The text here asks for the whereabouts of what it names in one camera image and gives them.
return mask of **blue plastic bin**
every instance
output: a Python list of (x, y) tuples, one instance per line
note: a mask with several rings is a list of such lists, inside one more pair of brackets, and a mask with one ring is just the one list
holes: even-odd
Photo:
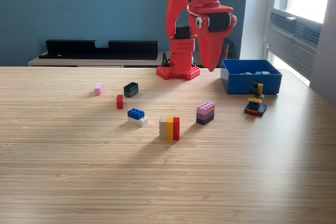
[[(241, 74), (258, 71), (270, 74)], [(228, 94), (248, 94), (256, 81), (264, 85), (263, 94), (278, 94), (282, 79), (282, 74), (267, 60), (222, 60), (220, 75)]]

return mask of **lego vehicle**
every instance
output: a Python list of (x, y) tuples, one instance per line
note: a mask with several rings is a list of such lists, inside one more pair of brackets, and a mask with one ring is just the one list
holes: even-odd
[(249, 93), (255, 96), (247, 99), (248, 105), (245, 108), (245, 113), (262, 116), (267, 109), (267, 105), (264, 104), (265, 95), (262, 93), (264, 85), (255, 82), (253, 87), (250, 88)]

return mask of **purple lego brick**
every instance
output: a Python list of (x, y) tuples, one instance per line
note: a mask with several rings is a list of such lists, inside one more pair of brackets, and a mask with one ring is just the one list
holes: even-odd
[(206, 115), (213, 110), (215, 110), (215, 104), (213, 102), (205, 102), (197, 107), (196, 112), (201, 115)]
[(210, 116), (213, 116), (213, 115), (215, 115), (215, 111), (214, 110), (210, 111), (206, 115), (202, 115), (202, 114), (196, 113), (196, 117), (198, 119), (201, 119), (201, 120), (207, 120)]
[(94, 89), (96, 95), (101, 95), (103, 92), (103, 83), (97, 83), (96, 88)]
[(208, 122), (212, 121), (215, 118), (215, 115), (210, 116), (207, 120), (201, 120), (199, 118), (196, 118), (196, 123), (201, 124), (201, 125), (205, 125)]

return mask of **dark green lego brick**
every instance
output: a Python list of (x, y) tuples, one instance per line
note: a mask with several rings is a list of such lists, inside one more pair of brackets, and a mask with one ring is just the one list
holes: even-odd
[(124, 96), (126, 96), (126, 97), (132, 97), (132, 96), (136, 95), (138, 93), (138, 91), (139, 91), (139, 89), (135, 89), (132, 92), (126, 92), (126, 91), (124, 91)]
[(127, 86), (124, 87), (124, 92), (131, 93), (132, 91), (139, 88), (139, 85), (135, 82), (131, 82)]

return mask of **pink lego brick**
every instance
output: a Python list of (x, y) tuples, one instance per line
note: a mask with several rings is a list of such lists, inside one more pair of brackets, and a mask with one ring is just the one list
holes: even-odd
[(103, 83), (97, 83), (96, 88), (94, 89), (96, 95), (101, 95), (103, 92)]
[(213, 110), (215, 110), (215, 104), (213, 102), (205, 102), (197, 107), (196, 113), (206, 115)]

